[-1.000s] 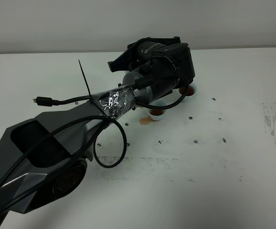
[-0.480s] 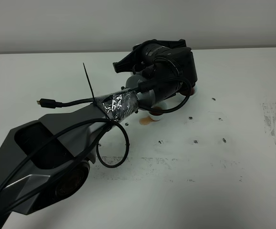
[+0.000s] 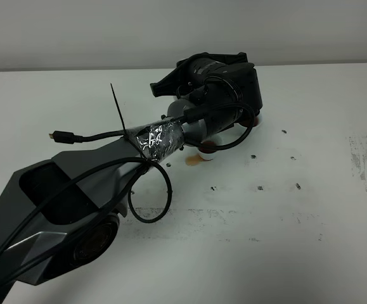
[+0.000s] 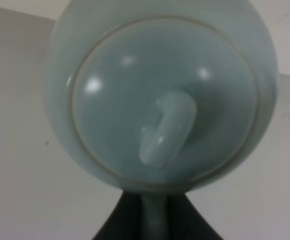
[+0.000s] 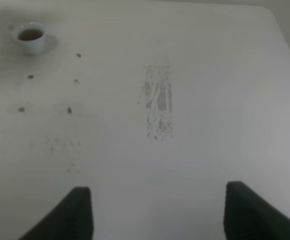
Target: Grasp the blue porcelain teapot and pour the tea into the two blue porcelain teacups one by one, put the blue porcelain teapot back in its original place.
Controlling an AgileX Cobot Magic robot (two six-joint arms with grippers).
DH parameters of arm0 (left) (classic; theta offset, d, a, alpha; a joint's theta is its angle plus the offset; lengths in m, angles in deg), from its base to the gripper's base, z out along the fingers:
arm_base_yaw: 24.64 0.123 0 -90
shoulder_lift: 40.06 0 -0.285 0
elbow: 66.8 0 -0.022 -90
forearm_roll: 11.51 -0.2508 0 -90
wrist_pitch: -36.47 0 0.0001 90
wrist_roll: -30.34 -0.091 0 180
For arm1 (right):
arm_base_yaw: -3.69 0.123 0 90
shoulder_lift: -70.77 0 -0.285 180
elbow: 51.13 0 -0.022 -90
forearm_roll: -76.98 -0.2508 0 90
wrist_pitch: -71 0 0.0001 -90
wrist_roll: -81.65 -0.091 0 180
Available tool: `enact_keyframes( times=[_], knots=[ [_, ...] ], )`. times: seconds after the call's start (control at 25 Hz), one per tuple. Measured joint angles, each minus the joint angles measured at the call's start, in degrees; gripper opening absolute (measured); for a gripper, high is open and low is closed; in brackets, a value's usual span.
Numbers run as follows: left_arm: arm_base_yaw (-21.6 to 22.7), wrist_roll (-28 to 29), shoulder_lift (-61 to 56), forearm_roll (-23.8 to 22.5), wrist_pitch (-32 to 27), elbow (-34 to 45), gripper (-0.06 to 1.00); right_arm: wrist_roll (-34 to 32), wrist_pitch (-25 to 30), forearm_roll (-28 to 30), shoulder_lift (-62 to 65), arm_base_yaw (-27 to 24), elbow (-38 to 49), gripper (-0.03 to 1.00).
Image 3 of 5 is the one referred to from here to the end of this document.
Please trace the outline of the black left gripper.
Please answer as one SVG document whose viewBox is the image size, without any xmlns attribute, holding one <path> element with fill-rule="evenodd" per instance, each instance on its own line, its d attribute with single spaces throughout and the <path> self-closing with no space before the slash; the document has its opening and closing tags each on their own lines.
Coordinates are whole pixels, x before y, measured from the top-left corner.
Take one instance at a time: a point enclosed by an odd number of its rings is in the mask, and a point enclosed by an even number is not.
<svg viewBox="0 0 367 304">
<path fill-rule="evenodd" d="M 180 86 L 200 86 L 206 76 L 218 68 L 237 63 L 248 63 L 247 54 L 212 54 L 198 53 L 178 61 L 176 67 L 162 80 L 151 83 L 151 91 L 155 97 L 175 96 Z"/>
</svg>

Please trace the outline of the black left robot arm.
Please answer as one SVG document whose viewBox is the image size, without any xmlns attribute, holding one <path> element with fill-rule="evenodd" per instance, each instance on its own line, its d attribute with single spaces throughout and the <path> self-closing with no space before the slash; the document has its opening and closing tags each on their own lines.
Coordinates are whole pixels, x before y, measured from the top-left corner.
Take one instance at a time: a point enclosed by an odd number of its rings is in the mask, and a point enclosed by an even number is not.
<svg viewBox="0 0 367 304">
<path fill-rule="evenodd" d="M 171 196 L 162 160 L 185 146 L 234 148 L 262 108 L 245 53 L 194 54 L 151 91 L 174 96 L 159 121 L 88 137 L 56 131 L 56 143 L 112 142 L 13 173 L 0 195 L 0 303 L 17 281 L 36 286 L 97 259 L 115 239 L 119 219 L 135 212 L 131 189 L 141 176 L 158 170 Z"/>
</svg>

